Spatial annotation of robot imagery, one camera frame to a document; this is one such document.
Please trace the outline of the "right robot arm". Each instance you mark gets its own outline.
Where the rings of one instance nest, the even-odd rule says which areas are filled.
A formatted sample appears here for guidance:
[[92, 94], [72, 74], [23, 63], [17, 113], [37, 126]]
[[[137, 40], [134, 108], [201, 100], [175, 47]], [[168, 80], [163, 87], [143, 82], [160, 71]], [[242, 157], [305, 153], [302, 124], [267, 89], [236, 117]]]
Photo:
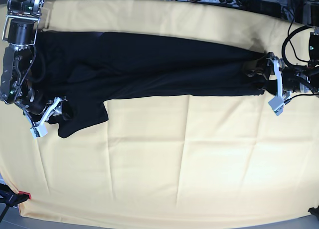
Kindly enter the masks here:
[[37, 51], [36, 37], [45, 0], [7, 0], [7, 13], [2, 40], [4, 51], [0, 78], [0, 99], [23, 111], [32, 127], [60, 116], [70, 120], [67, 99], [48, 98], [32, 86], [41, 82], [46, 73], [43, 55]]

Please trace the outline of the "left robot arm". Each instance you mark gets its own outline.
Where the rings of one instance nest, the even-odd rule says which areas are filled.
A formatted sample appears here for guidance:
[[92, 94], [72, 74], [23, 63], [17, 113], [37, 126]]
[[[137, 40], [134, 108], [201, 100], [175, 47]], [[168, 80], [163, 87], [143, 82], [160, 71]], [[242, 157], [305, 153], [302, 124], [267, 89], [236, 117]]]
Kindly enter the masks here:
[[241, 39], [254, 53], [241, 73], [237, 95], [274, 95], [280, 104], [297, 96], [319, 95], [319, 0], [310, 6], [311, 23], [290, 30], [293, 23], [244, 13], [240, 20]]

